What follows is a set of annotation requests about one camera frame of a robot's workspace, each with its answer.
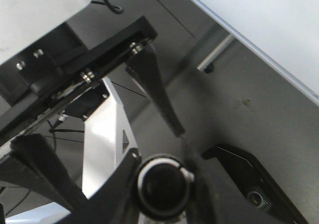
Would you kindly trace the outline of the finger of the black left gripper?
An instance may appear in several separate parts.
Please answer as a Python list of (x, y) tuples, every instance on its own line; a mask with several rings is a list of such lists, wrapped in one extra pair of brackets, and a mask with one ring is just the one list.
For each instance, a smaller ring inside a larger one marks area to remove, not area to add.
[(81, 188), (71, 179), (66, 167), (42, 135), (17, 137), (11, 142), (11, 148), (43, 182), (45, 191), (40, 193), (48, 199), (71, 212), (87, 202)]
[(165, 90), (154, 49), (149, 45), (133, 45), (126, 66), (127, 73), (153, 102), (175, 137), (181, 137), (185, 130)]

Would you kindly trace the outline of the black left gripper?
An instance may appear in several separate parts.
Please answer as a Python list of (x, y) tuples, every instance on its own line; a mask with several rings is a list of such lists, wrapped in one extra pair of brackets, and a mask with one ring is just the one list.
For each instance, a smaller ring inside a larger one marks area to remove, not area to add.
[(89, 91), (104, 75), (127, 60), (157, 32), (140, 17), (111, 38), (88, 49), (67, 24), (4, 62), (0, 95), (9, 109), (0, 117), (0, 143), (36, 129)]

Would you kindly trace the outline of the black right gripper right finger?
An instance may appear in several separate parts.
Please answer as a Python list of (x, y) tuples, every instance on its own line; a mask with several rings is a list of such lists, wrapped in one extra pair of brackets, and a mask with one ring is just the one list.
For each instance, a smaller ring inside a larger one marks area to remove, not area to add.
[(191, 203), (186, 208), (191, 224), (279, 224), (280, 221), (254, 208), (217, 160), (204, 160), (186, 138), (183, 161), (194, 174)]

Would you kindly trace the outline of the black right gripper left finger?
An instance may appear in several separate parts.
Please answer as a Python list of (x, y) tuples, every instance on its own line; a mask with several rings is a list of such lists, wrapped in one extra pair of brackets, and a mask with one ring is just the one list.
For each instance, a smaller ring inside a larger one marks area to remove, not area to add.
[(84, 205), (58, 223), (137, 224), (140, 210), (135, 192), (141, 161), (138, 149), (129, 149), (104, 185)]

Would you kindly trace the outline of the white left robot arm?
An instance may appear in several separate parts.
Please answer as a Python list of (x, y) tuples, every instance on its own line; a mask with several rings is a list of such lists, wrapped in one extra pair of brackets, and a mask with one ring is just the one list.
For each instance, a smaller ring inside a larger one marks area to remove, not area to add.
[(146, 92), (176, 136), (184, 133), (167, 96), (150, 43), (157, 33), (145, 17), (92, 49), (67, 21), (92, 0), (0, 0), (0, 94), (9, 109), (0, 117), (1, 158), (18, 163), (20, 184), (74, 211), (87, 199), (46, 140), (33, 134), (43, 122), (98, 85), (118, 65)]

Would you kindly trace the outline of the white robot base link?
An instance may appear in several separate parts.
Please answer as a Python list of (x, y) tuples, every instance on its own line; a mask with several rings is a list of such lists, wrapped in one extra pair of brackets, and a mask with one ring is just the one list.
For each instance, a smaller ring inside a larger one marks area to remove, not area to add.
[[(79, 188), (87, 201), (110, 178), (128, 150), (138, 149), (116, 89), (110, 79), (106, 77), (103, 79), (103, 85), (108, 92), (108, 97), (84, 122), (82, 185)], [(35, 130), (20, 136), (37, 134)], [(1, 145), (0, 148), (0, 179), (45, 196), (40, 193), (45, 191), (43, 182), (14, 153), (11, 148), (12, 141)], [(58, 221), (72, 212), (50, 200), (49, 204), (17, 215), (3, 212), (0, 215), (0, 221), (3, 224), (58, 224)]]

